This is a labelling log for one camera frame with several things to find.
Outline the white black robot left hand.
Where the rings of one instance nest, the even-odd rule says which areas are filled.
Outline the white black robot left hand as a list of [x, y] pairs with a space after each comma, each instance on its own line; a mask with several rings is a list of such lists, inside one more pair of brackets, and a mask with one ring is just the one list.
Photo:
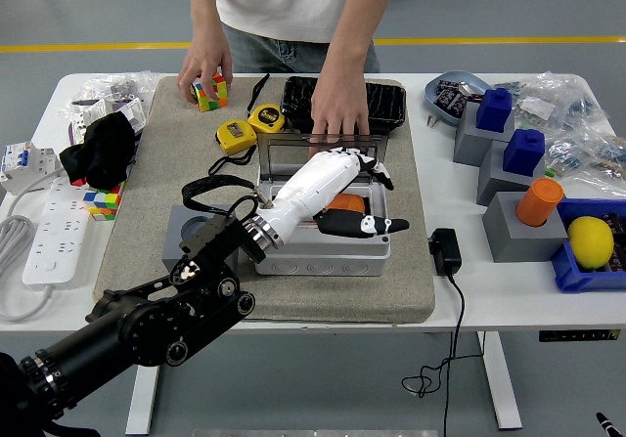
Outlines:
[[312, 156], [278, 191], [267, 209], [257, 216], [271, 228], [271, 237], [287, 243], [295, 228], [314, 220], [318, 230], [338, 237], [366, 239], [405, 231], [410, 223], [349, 209], [330, 209], [329, 205], [361, 172], [373, 175], [392, 190], [390, 175], [383, 163], [354, 148], [335, 148]]

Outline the person's left hand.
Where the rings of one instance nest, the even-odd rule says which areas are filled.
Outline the person's left hand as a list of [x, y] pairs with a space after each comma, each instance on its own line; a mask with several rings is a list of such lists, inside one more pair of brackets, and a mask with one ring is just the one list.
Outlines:
[[339, 66], [324, 66], [311, 100], [311, 142], [347, 141], [370, 134], [364, 73]]

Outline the person's right hand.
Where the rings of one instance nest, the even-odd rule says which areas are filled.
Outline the person's right hand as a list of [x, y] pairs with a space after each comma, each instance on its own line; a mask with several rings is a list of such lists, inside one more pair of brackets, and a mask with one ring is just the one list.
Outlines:
[[209, 39], [194, 38], [177, 75], [178, 89], [184, 99], [191, 104], [197, 101], [192, 92], [192, 84], [196, 79], [201, 82], [205, 93], [215, 98], [211, 81], [216, 72], [221, 74], [227, 88], [230, 88], [233, 80], [233, 60], [228, 41], [224, 36]]

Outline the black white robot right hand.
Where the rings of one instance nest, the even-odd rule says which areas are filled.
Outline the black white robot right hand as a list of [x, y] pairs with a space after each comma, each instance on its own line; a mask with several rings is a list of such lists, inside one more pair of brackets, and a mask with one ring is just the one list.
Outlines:
[[596, 419], [608, 437], [624, 437], [624, 434], [603, 413], [597, 412]]

